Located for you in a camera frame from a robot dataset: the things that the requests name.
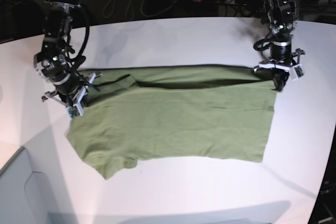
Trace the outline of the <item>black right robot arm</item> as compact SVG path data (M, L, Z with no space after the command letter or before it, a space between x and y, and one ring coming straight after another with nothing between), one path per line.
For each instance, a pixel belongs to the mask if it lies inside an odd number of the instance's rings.
M98 73L84 76L78 68L85 62L90 24L82 0L45 0L50 4L49 14L43 26L43 43L39 53L34 55L33 66L37 74L54 86L54 91L46 92L42 101L54 100L63 105L68 116L73 119L82 116L86 105L84 99L88 88L99 88L93 83L100 77ZM71 46L71 30L75 10L83 14L85 36L79 51Z

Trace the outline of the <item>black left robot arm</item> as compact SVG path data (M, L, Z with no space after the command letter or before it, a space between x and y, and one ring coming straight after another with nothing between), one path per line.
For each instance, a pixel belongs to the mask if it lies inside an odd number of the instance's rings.
M262 61L254 72L269 69L277 91L282 91L289 78L293 81L304 76L300 63L306 52L300 48L292 51L292 32L296 25L296 6L292 0L262 0L268 20L268 35L254 43Z

